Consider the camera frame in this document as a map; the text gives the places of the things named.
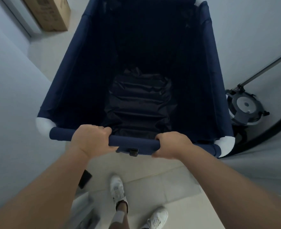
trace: hand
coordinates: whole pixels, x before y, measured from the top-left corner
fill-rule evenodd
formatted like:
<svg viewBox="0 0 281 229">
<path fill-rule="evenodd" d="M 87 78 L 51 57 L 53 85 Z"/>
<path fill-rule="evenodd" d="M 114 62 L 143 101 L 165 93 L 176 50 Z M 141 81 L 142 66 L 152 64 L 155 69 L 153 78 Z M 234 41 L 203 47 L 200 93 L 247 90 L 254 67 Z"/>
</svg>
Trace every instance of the hand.
<svg viewBox="0 0 281 229">
<path fill-rule="evenodd" d="M 70 147 L 83 151 L 90 159 L 118 149 L 109 146 L 110 127 L 81 125 L 71 139 Z"/>
<path fill-rule="evenodd" d="M 156 135 L 156 140 L 161 143 L 161 148 L 152 154 L 153 158 L 178 159 L 186 151 L 190 151 L 195 145 L 190 139 L 179 132 L 165 132 Z"/>
</svg>

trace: black buckle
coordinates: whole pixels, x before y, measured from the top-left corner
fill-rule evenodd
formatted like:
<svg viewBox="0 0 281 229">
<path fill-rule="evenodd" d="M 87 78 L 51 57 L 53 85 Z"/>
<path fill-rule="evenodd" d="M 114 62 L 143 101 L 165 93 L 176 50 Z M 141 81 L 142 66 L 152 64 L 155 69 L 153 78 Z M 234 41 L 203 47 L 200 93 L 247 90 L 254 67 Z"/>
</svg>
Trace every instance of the black buckle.
<svg viewBox="0 0 281 229">
<path fill-rule="evenodd" d="M 130 156 L 137 157 L 138 149 L 130 149 Z"/>
</svg>

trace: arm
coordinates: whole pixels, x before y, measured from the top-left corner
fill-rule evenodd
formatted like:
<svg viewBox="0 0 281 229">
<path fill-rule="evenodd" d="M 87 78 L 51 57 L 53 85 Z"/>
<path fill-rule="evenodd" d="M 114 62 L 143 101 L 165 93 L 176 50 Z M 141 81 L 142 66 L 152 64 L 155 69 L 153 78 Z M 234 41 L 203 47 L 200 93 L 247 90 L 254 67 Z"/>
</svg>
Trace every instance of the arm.
<svg viewBox="0 0 281 229">
<path fill-rule="evenodd" d="M 117 149 L 108 146 L 111 132 L 109 127 L 80 126 L 69 149 L 0 209 L 0 229 L 60 228 L 88 161 Z"/>
<path fill-rule="evenodd" d="M 281 228 L 281 199 L 195 146 L 178 132 L 157 135 L 152 156 L 180 160 L 197 179 L 225 228 Z"/>
</svg>

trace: tile floor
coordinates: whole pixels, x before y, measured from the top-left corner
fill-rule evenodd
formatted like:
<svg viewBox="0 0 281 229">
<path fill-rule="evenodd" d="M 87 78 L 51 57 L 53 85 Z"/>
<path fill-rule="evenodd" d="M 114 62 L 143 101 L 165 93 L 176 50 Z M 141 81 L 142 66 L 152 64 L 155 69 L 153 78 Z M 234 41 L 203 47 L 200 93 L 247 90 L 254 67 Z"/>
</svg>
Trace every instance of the tile floor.
<svg viewBox="0 0 281 229">
<path fill-rule="evenodd" d="M 28 57 L 53 80 L 89 0 L 68 0 L 72 14 L 68 32 L 46 33 L 33 39 Z M 224 228 L 205 193 L 179 161 L 107 154 L 89 162 L 93 175 L 85 187 L 95 200 L 101 228 L 108 228 L 114 215 L 109 191 L 113 173 L 122 177 L 129 201 L 131 229 L 141 226 L 158 206 L 165 205 L 169 219 L 165 228 Z"/>
</svg>

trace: cardboard box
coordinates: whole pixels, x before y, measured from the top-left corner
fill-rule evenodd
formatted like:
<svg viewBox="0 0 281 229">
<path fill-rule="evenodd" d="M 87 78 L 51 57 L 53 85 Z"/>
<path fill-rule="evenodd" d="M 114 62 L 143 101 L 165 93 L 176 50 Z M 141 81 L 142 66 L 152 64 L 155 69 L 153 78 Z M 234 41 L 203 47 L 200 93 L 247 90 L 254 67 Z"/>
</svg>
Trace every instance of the cardboard box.
<svg viewBox="0 0 281 229">
<path fill-rule="evenodd" d="M 67 0 L 24 0 L 44 31 L 66 31 L 70 21 Z"/>
</svg>

